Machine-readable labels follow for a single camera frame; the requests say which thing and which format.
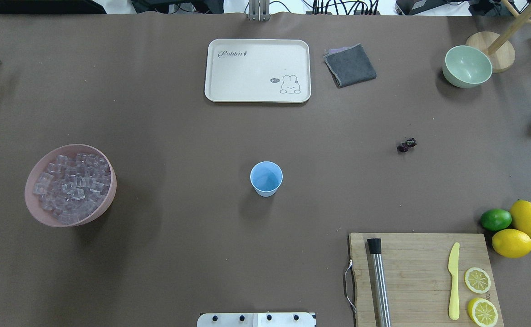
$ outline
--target pink bowl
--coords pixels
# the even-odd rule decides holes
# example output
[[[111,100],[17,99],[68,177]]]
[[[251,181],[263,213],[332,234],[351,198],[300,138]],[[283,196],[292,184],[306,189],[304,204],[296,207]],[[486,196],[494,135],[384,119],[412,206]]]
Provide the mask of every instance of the pink bowl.
[[[108,162],[108,167],[110,167],[110,189],[108,190],[108,194],[106,197],[104,197],[104,201],[101,203],[101,205],[88,217],[82,219],[79,222],[71,223],[70,225],[64,225],[61,222],[59,222],[56,218],[52,217],[52,214],[50,211],[46,211],[42,209],[39,199],[37,195],[33,193],[35,182],[38,180],[39,175],[44,172],[46,167],[50,162],[54,162],[56,160],[56,157],[58,155],[67,155],[68,157],[74,158],[76,156],[76,153],[94,153],[102,158],[106,159],[106,162]],[[110,207],[110,204],[112,203],[112,199],[114,199],[114,195],[116,194],[116,175],[114,174],[114,169],[112,168],[112,165],[110,164],[110,161],[102,153],[99,149],[96,149],[95,147],[91,147],[90,145],[85,144],[69,144],[64,145],[63,147],[60,147],[58,149],[55,149],[54,151],[50,152],[49,154],[45,155],[38,163],[35,164],[34,169],[31,170],[31,173],[27,177],[27,182],[25,182],[25,204],[27,205],[27,209],[29,210],[29,213],[37,219],[37,221],[43,223],[44,225],[52,226],[52,227],[72,227],[72,226],[78,226],[83,225],[85,223],[89,223],[93,221],[94,219],[100,217]]]

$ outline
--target gray cloth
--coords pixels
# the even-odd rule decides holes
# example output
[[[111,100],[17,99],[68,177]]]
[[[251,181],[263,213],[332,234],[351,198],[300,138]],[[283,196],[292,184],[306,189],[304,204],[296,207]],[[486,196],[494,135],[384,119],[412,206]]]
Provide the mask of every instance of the gray cloth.
[[[376,70],[360,44],[330,49],[324,56],[324,61],[334,74],[339,87],[376,78]]]

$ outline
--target lemon slice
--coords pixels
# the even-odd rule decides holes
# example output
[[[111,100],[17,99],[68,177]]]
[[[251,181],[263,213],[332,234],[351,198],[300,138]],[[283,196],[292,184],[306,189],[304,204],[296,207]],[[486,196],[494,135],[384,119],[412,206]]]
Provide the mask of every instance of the lemon slice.
[[[484,294],[492,287],[492,279],[483,269],[471,267],[465,272],[465,284],[471,292]]]
[[[479,327],[493,327],[497,323],[496,307],[485,298],[473,298],[467,304],[467,313]]]

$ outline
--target blue cup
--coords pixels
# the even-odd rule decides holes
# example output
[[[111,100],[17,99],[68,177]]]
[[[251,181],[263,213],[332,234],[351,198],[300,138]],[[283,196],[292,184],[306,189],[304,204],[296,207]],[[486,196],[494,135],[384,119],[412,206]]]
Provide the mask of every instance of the blue cup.
[[[280,185],[284,174],[278,165],[271,161],[262,161],[255,165],[249,173],[249,180],[257,194],[263,197],[274,195]]]

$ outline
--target white floor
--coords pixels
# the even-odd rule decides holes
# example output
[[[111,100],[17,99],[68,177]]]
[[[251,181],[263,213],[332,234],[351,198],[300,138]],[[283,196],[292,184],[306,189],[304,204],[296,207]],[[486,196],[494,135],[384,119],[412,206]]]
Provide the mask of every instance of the white floor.
[[[136,13],[130,0],[94,0],[95,2],[98,2],[101,6],[104,7],[104,10],[106,10],[107,13],[120,13],[120,14],[126,14],[126,13]],[[378,0],[378,11],[381,15],[397,15],[397,12],[395,11],[395,1],[396,0]],[[288,9],[292,13],[301,13],[304,14],[307,11],[311,11],[311,8],[308,7],[302,0],[280,0],[283,4],[285,4]],[[306,0],[307,3],[311,4],[313,0]],[[523,8],[524,4],[526,3],[526,0],[516,0],[516,6],[521,9]],[[346,9],[351,8],[353,4],[346,4]],[[243,12],[247,6],[247,0],[224,0],[223,8],[224,12],[230,13],[230,12]],[[190,10],[190,5],[181,6],[185,10]],[[173,12],[174,9],[177,7],[174,7],[173,5],[169,9],[169,12]],[[270,13],[274,14],[277,12],[286,12],[286,8],[282,6],[282,4],[279,4],[277,2],[274,2],[270,5]],[[332,14],[336,14],[336,9],[334,6],[332,6],[329,11],[332,12]],[[187,13],[184,11],[177,11],[176,13]],[[338,5],[338,14],[344,15],[344,7],[341,5]],[[437,8],[433,8],[431,10],[427,10],[425,12],[417,14],[417,16],[471,16],[471,13],[469,13],[469,3],[468,2],[461,2],[458,3],[458,5],[443,5]]]

